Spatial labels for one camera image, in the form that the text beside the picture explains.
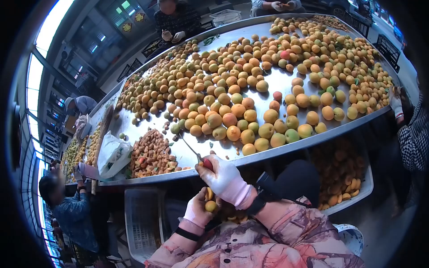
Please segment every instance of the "white plastic crate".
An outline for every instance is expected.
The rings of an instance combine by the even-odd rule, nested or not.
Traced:
[[[158,249],[155,233],[159,231],[161,243],[163,235],[163,199],[164,192],[156,188],[125,190],[125,227],[130,255],[144,263]],[[153,215],[158,215],[155,225]]]
[[[211,14],[210,17],[213,18],[213,23],[216,27],[228,24],[235,21],[240,21],[241,11],[225,9],[214,14]]]
[[[322,210],[321,212],[326,215],[331,215],[331,214],[334,214],[335,212],[338,212],[347,207],[350,207],[351,205],[369,196],[372,193],[372,190],[374,189],[374,180],[372,178],[371,164],[369,163],[368,152],[366,150],[365,142],[362,140],[361,135],[358,135],[356,132],[352,132],[350,134],[350,137],[353,137],[353,140],[355,141],[355,144],[356,144],[355,150],[357,150],[358,154],[362,156],[365,160],[365,165],[366,165],[365,175],[360,183],[359,194],[355,197],[350,198],[349,200],[336,204],[333,207]]]

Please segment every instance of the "black wristband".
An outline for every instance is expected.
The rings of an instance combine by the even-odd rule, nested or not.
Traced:
[[[262,199],[260,195],[258,195],[247,209],[247,215],[254,216],[258,214],[258,212],[265,206],[266,201]]]
[[[200,236],[197,236],[196,234],[193,234],[191,232],[185,231],[184,229],[177,227],[176,234],[183,236],[184,238],[187,238],[189,240],[198,242],[198,240],[200,239]]]

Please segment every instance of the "hand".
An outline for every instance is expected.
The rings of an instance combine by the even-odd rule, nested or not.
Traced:
[[[271,7],[274,8],[278,12],[282,12],[282,11],[286,10],[286,6],[283,6],[283,4],[280,1],[272,2]]]
[[[82,174],[81,174],[80,172],[76,172],[76,168],[77,168],[77,167],[78,167],[77,165],[76,165],[76,166],[74,166],[74,167],[72,167],[73,175],[75,176],[75,180],[76,180],[77,182],[80,182],[80,181],[82,181],[82,182],[83,182]]]
[[[286,10],[292,11],[296,8],[296,3],[289,1],[287,2],[288,6],[285,6]]]
[[[401,103],[401,87],[395,87],[395,92],[393,92],[393,86],[389,87],[389,104],[392,107],[393,112],[395,113],[395,118],[397,118],[402,112],[402,103]]]
[[[171,42],[172,42],[172,43],[177,43],[177,42],[179,42],[180,40],[182,40],[184,37],[185,37],[185,32],[184,32],[184,31],[178,32],[178,33],[176,33],[176,34],[174,35],[174,37],[173,37],[173,39],[171,40]]]
[[[214,172],[196,165],[199,176],[222,200],[233,204],[237,209],[245,209],[243,205],[250,198],[253,186],[243,180],[239,170],[231,162],[220,159],[215,154],[204,158],[212,163]]]
[[[204,209],[205,205],[205,194],[207,193],[207,187],[203,187],[201,191],[196,194],[191,200],[189,200],[188,205],[186,207],[184,219],[191,221],[201,228],[205,228],[208,222],[213,219],[217,210],[213,212],[208,212]],[[219,197],[216,198],[216,204],[218,208],[221,206],[221,199]]]
[[[164,41],[170,41],[172,38],[171,32],[167,31],[167,30],[162,30],[162,39],[164,39]]]

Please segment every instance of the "stainless steel table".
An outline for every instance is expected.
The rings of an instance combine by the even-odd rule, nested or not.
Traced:
[[[206,31],[186,41],[198,39],[199,48],[200,48],[199,53],[202,53],[203,51],[210,51],[212,49],[217,50],[217,47],[225,46],[226,43],[229,43],[233,40],[237,40],[239,37],[242,37],[242,36],[250,39],[250,36],[252,34],[257,34],[259,35],[259,37],[273,36],[277,38],[277,36],[271,35],[269,33],[269,29],[271,28],[271,24],[275,18],[280,17],[287,20],[292,17],[309,18],[312,15],[314,14],[282,14],[282,15],[269,15],[264,17],[250,18],[250,19],[230,23],[230,24]],[[350,29],[350,32],[347,32],[347,33],[337,29],[335,29],[335,31],[341,35],[348,34],[351,36],[352,39],[354,39],[355,37],[362,37],[356,30],[354,30],[350,26],[348,27]],[[299,34],[300,37],[303,37],[300,30],[297,29],[296,32]],[[216,39],[211,45],[208,45],[208,46],[203,45],[202,43],[203,39],[216,34],[220,34],[220,38]],[[173,48],[168,49],[165,52],[161,53],[158,57],[154,58],[152,61],[143,65],[140,69],[136,70],[135,73],[147,71],[161,57],[164,57],[166,53],[170,52],[172,49]],[[384,57],[381,57],[381,59],[377,60],[377,62],[380,62],[383,69],[386,70],[390,76],[392,76],[394,84],[400,85],[400,81],[396,75],[396,72],[389,65],[389,63],[384,59]],[[306,95],[308,96],[312,94],[317,95],[317,91],[320,90],[320,88],[309,81],[308,75],[299,74],[296,68],[294,69],[293,73],[289,73],[285,69],[281,69],[278,66],[273,66],[269,75],[265,75],[265,81],[267,81],[269,84],[269,91],[267,93],[260,93],[256,91],[255,88],[242,89],[242,93],[245,93],[255,101],[255,110],[257,111],[257,114],[258,114],[257,122],[259,123],[260,126],[264,123],[263,114],[268,109],[269,103],[273,100],[273,97],[272,97],[273,92],[280,91],[282,92],[283,97],[287,94],[290,94],[292,90],[291,81],[295,77],[301,77],[304,80],[304,89],[305,89]],[[350,106],[350,103],[348,101],[348,96],[349,96],[348,92],[349,92],[350,86],[342,82],[337,89],[344,91],[345,95],[347,96],[347,101],[344,102],[343,104],[334,101],[331,107],[333,108],[341,107],[343,111],[347,113],[347,108]],[[119,115],[120,115],[119,118],[117,120],[112,119],[112,122],[109,125],[109,130],[111,130],[112,134],[116,136],[118,136],[119,133],[121,132],[125,133],[128,137],[127,141],[133,145],[134,142],[138,140],[140,136],[143,136],[147,132],[148,127],[156,128],[159,131],[162,130],[162,126],[164,125],[164,122],[167,121],[166,119],[164,119],[163,113],[165,112],[169,104],[170,104],[169,102],[166,102],[166,105],[162,111],[160,111],[156,115],[149,114],[150,117],[147,120],[143,120],[142,122],[138,123],[137,126],[134,126],[131,123],[131,120],[134,118],[133,113],[122,109],[119,112]],[[307,109],[300,108],[300,111],[297,117],[299,119],[299,123],[303,124],[303,123],[306,123],[307,112],[312,110],[316,111],[320,115],[320,121],[326,124],[328,131],[321,134],[313,135],[309,138],[302,139],[291,144],[286,144],[278,148],[272,148],[272,149],[259,152],[256,154],[252,154],[249,156],[245,156],[245,157],[241,154],[241,150],[240,150],[240,155],[236,155],[236,147],[239,147],[240,149],[242,147],[242,144],[240,142],[236,142],[236,144],[234,145],[229,140],[225,142],[216,141],[214,140],[213,137],[211,137],[209,140],[205,140],[203,137],[198,137],[198,138],[193,137],[189,134],[189,132],[184,133],[184,139],[192,146],[192,148],[197,153],[200,153],[202,156],[209,154],[210,150],[214,150],[219,157],[225,158],[226,156],[228,156],[230,161],[232,161],[236,166],[242,166],[242,165],[251,164],[256,161],[266,160],[278,155],[286,154],[291,151],[296,151],[296,150],[308,148],[313,145],[319,144],[326,140],[332,139],[336,136],[342,135],[362,124],[365,124],[370,120],[374,119],[375,117],[378,117],[390,110],[390,107],[387,106],[369,115],[363,116],[362,114],[360,114],[358,115],[358,118],[355,120],[349,120],[346,116],[343,121],[337,122],[335,120],[330,120],[330,121],[324,120],[324,118],[321,115],[321,108],[322,108],[321,106],[317,108],[311,107]],[[286,107],[281,105],[279,118],[285,120],[286,118],[283,117],[283,114],[285,113],[286,113]],[[170,142],[172,142],[173,134],[170,132],[170,130],[168,130],[167,134],[164,136],[168,138]],[[174,142],[173,146],[171,146],[171,150],[172,150],[172,154],[177,156],[178,166],[193,167],[197,163],[195,155],[190,151],[190,149],[185,145],[185,143],[181,139],[179,139],[177,142]],[[100,182],[100,186],[148,184],[148,183],[190,177],[195,175],[197,175],[197,172],[193,168],[180,171],[180,172],[173,172],[173,173],[168,173],[163,175],[156,175],[156,176],[150,176],[150,177],[144,177],[144,178],[134,178],[134,179],[127,179],[127,180],[125,180],[125,175],[120,173],[120,174],[117,174],[114,180],[112,181]]]

